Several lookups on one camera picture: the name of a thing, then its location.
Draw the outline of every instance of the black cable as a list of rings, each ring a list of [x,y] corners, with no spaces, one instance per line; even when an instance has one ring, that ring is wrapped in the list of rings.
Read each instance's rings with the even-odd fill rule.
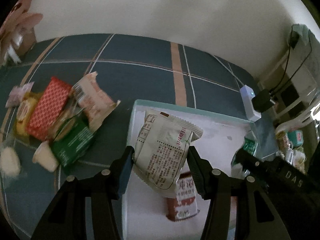
[[[297,70],[292,74],[292,76],[289,78],[289,80],[284,83],[276,92],[273,92],[271,94],[271,96],[275,95],[276,93],[278,93],[286,84],[288,84],[288,82],[293,78],[293,76],[297,73],[297,71],[302,67],[302,65],[304,64],[304,62],[307,60],[307,58],[310,56],[311,52],[312,52],[312,45],[311,45],[311,40],[310,40],[310,30],[308,31],[308,38],[309,38],[309,44],[310,44],[310,52],[308,53],[308,55],[305,57],[305,59],[302,61],[302,63],[300,64],[300,66],[297,68]]]
[[[291,32],[290,32],[290,38],[289,38],[289,52],[288,52],[287,62],[286,62],[286,64],[285,64],[285,69],[284,69],[282,78],[281,78],[280,82],[279,82],[275,87],[273,87],[273,88],[271,88],[271,89],[269,90],[269,93],[272,93],[272,92],[281,84],[281,82],[282,82],[283,79],[284,79],[285,72],[287,71],[287,67],[288,67],[289,57],[290,57],[290,50],[291,50],[290,41],[291,41],[291,38],[292,38],[292,32],[293,32],[293,25],[291,26]]]

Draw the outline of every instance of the beige stripe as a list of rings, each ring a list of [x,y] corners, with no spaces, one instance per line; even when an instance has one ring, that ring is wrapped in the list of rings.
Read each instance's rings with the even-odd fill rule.
[[[173,70],[174,92],[176,95],[176,105],[187,106],[186,87],[184,85],[183,72],[181,68],[178,44],[171,42],[171,60]]]
[[[32,73],[32,71],[34,70],[34,68],[38,65],[38,63],[40,62],[40,60],[43,58],[43,56],[48,52],[49,49],[51,49],[51,47],[57,43],[57,41],[60,38],[55,38],[50,45],[40,54],[40,56],[36,59],[36,61],[32,64],[32,66],[30,67],[30,69],[28,70],[28,72],[26,73],[26,75],[24,76],[24,78],[22,79],[20,86],[23,86],[26,81],[27,78],[30,76],[30,74]]]
[[[26,75],[24,76],[24,78],[22,79],[20,86],[23,86],[27,80],[27,78],[30,76],[30,74],[32,73],[32,71],[34,70],[34,68],[38,65],[38,63],[40,62],[40,60],[44,57],[44,55],[48,52],[49,49],[51,49],[51,47],[57,43],[57,41],[60,38],[55,38],[50,45],[40,54],[40,56],[36,59],[36,61],[32,64],[32,66],[30,67],[30,69],[28,70],[28,72],[26,73]],[[11,113],[12,108],[9,107],[7,110],[7,113],[5,114],[5,117],[3,119],[2,125],[1,125],[1,129],[0,129],[0,143],[2,143],[3,141],[3,136],[4,136],[4,129],[5,126],[7,124],[7,121],[9,119],[10,113]],[[5,210],[5,206],[4,206],[4,199],[3,199],[3,194],[2,194],[2,190],[0,187],[0,205],[1,205],[1,209],[2,209],[2,213],[4,215],[4,217],[6,218],[6,220],[10,223],[9,221],[9,217],[8,214]]]

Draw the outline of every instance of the red snack package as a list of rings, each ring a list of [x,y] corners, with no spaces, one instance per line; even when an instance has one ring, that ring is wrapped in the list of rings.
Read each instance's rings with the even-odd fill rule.
[[[36,109],[32,113],[26,131],[28,134],[45,141],[48,129],[59,116],[65,106],[72,86],[52,77],[40,98]]]
[[[174,222],[194,217],[199,213],[191,172],[181,174],[177,185],[179,185],[177,197],[167,198],[167,218]]]

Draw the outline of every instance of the white tray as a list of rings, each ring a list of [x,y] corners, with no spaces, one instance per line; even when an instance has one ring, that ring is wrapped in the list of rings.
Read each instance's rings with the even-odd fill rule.
[[[232,157],[244,143],[246,133],[252,130],[257,136],[254,122],[248,120],[189,107],[137,100],[132,109],[127,145],[135,146],[144,124],[145,110],[148,108],[172,114],[201,127],[203,136],[191,145],[196,147],[200,157],[207,159],[213,168],[218,168],[229,176]],[[182,171],[188,170],[186,162]],[[124,240],[200,239],[210,201],[204,201],[198,194],[196,201],[199,214],[188,220],[172,222],[166,217],[165,198],[155,193],[132,172],[122,198]]]

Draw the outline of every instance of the green box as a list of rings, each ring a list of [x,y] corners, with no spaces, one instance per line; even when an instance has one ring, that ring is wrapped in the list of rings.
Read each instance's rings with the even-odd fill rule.
[[[78,116],[66,120],[61,127],[51,150],[65,168],[85,154],[92,143],[93,134]]]

